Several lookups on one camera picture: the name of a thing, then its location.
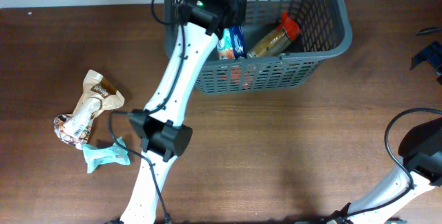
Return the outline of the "orange spaghetti package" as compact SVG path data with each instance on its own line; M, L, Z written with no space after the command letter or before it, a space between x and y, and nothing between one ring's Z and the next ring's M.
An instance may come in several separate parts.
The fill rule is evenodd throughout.
M281 22L246 52L247 57L245 59L279 55L296 41L300 34L299 25L287 12L283 12Z

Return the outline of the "Kleenex tissue multipack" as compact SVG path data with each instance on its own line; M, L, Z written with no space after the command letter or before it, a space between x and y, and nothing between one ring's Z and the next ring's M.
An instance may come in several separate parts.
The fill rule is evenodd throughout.
M223 30L223 36L217 43L219 60L245 59L246 47L242 26L232 26Z

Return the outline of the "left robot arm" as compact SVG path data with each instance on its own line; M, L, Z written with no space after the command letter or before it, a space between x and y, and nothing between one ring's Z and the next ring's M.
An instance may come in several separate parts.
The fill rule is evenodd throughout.
M243 24L247 0L164 0L164 20L176 31L169 64L143 109L126 113L141 138L140 170L119 223L154 223L161 190L193 130L183 124L191 91L223 31Z

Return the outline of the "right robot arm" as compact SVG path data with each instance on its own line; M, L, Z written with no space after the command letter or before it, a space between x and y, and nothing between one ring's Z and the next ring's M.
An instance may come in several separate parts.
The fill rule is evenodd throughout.
M384 145L394 167L371 192L335 211L323 223L386 223L417 196L441 186L441 118L408 131L399 145L398 156L391 150L392 127L411 113L441 115L441 110L417 107L393 117L384 133Z

